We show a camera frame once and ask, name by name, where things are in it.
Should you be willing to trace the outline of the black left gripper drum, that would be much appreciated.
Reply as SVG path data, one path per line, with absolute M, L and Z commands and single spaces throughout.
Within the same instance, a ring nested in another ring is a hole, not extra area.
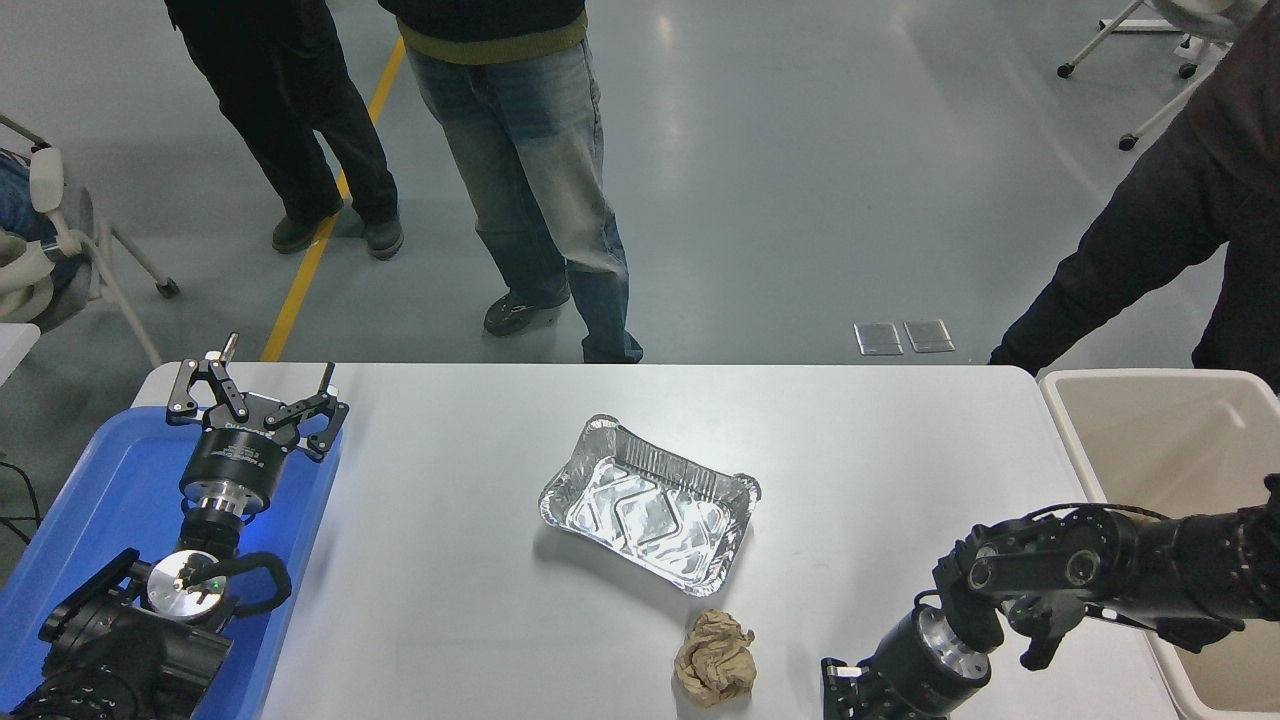
M 293 430 L 284 427 L 266 430 L 206 421 L 180 477 L 180 492 L 196 503 L 238 486 L 247 503 L 270 503 L 292 448 Z

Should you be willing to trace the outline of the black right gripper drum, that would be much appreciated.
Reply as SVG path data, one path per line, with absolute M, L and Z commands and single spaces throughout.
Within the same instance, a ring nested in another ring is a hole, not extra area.
M 979 653 L 933 606 L 914 607 L 858 669 L 854 719 L 947 719 L 979 691 Z

